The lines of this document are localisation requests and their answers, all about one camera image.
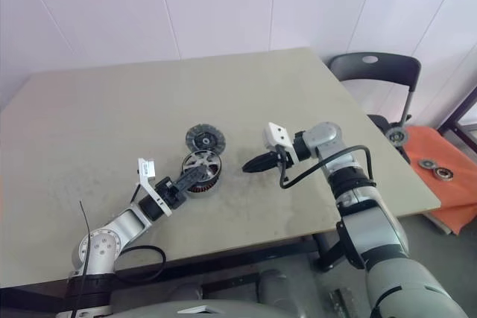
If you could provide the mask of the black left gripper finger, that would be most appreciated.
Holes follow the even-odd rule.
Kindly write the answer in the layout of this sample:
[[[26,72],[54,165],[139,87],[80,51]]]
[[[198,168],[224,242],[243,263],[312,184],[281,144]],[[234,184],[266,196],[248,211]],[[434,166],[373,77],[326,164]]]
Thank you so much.
[[[208,170],[205,166],[198,166],[185,171],[177,180],[179,192],[196,192],[208,185]]]

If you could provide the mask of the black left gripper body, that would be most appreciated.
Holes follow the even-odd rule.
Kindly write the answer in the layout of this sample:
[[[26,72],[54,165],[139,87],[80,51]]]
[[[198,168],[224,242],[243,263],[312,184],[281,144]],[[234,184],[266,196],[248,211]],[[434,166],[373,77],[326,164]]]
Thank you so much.
[[[170,177],[160,180],[154,189],[170,209],[177,209],[186,201],[186,195],[177,188]]]

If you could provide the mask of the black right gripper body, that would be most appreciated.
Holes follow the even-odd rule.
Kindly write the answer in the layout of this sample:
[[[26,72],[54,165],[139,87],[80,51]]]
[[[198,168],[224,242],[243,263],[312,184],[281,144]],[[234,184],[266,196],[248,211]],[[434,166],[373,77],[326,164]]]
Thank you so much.
[[[297,154],[293,146],[276,145],[275,151],[277,152],[279,165],[282,168],[288,169],[297,164]]]

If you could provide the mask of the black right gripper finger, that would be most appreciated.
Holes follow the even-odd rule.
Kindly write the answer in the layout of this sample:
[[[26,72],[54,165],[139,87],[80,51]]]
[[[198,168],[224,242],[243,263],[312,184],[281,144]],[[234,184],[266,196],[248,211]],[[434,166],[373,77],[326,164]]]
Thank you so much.
[[[246,165],[277,165],[279,161],[279,155],[277,153],[263,153],[258,155],[248,162]]]
[[[253,164],[253,163],[247,163],[246,165],[243,165],[242,171],[245,173],[261,173],[261,172],[266,172],[269,170],[276,169],[278,167],[277,164]]]

